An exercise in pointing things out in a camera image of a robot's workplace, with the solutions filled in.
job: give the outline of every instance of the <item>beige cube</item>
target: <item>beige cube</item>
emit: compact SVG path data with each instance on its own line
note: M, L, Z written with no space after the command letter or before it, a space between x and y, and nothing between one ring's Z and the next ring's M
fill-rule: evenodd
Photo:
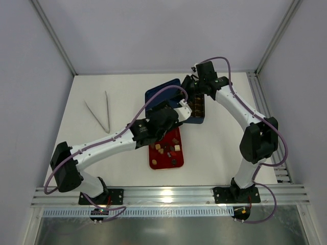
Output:
M177 144L177 145L175 145L175 151L176 152L179 152L180 151L180 146Z

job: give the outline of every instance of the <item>v-shaped white object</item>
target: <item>v-shaped white object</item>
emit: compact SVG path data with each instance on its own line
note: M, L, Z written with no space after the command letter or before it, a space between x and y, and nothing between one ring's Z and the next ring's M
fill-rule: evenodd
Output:
M86 104L86 107L88 108L92 116L100 124L104 132L109 134L110 133L109 99L108 99L107 91L105 91L105 99L103 98L103 96L99 96L99 97L92 96L87 99L84 99L84 102Z

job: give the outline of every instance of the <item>metal edge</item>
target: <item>metal edge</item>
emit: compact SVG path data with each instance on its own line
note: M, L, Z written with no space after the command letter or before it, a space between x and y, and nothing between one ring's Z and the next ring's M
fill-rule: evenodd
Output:
M259 78L253 72L247 72L247 78L250 84L250 88L254 98L254 103L257 110L260 113L266 115L267 117L271 117L271 113L270 113L271 110L269 109ZM282 146L282 142L280 141L280 139L278 139L278 150L272 155L273 163L278 163L283 158L282 156L284 155L284 151L283 151L284 147L281 146ZM274 170L275 170L277 181L279 183L293 183L290 177L290 172L287 168L287 162L280 167L274 168Z
M268 44L267 49L264 52L263 57L261 58L257 69L255 70L256 74L260 74L263 67L265 66L266 62L268 61L269 57L271 56L272 52L278 45L279 41L281 40L285 30L287 29L288 25L290 24L292 18L294 17L296 11L300 7L303 0L293 0L290 7L286 11L284 17L282 18L281 23L279 24L276 32L274 33L270 43Z
M35 243L37 232L41 224L41 217L43 215L43 208L31 208L32 215L30 216L30 222L26 229L25 238L23 239L23 245L31 245Z
M297 209L303 224L303 228L307 235L307 239L310 245L321 245L324 244L321 240L322 231L319 231L314 222L316 216L314 214L312 206L297 205Z
M74 69L74 66L71 63L65 49L63 48L61 42L59 41L59 38L58 38L56 32L54 31L53 27L51 26L49 19L47 18L41 4L39 3L38 0L29 0L29 1L32 5L33 9L35 10L36 14L38 15L39 19L41 20L43 26L47 30L47 33L49 34L51 40L53 41L53 44L55 45L59 54L61 55L64 62L66 63L66 66L71 71L72 75L76 76L77 75L76 70Z
M124 206L127 207L201 207L201 206L239 206L234 204L215 204L213 188L216 186L143 186L143 187L110 187L124 189ZM303 185L268 185L274 192L278 205L310 204ZM258 187L260 204L273 205L270 192L264 187ZM66 193L54 192L45 195L42 188L37 188L31 207L82 207L78 205L80 193L70 191Z

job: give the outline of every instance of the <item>blue container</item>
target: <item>blue container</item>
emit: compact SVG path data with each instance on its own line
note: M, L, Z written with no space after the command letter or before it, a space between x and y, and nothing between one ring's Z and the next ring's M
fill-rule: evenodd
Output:
M145 93L145 102L147 102L155 93L157 93L162 88L169 86L169 85L177 85L180 86L180 80L174 79L169 82L163 83L157 87L154 87L152 89L149 89ZM158 105L162 101L168 100L168 98L173 97L178 89L168 89L161 93L157 98L155 98L146 108L145 108L145 114L147 116L147 111L151 109L152 107ZM179 107L179 104L175 100L168 100L169 105L172 108ZM188 101L188 104L190 108L192 109L192 114L189 119L187 119L184 123L185 124L201 124L204 121L204 96L200 95L195 98L194 101Z

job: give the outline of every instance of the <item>gray floor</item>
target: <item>gray floor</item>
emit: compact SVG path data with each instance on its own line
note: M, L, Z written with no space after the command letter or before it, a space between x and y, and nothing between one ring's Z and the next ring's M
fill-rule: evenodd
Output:
M250 218L262 219L271 210L253 207ZM278 207L271 220L259 225L241 224L231 217L124 218L102 225L89 223L89 219L44 218L36 244L308 245L296 206Z

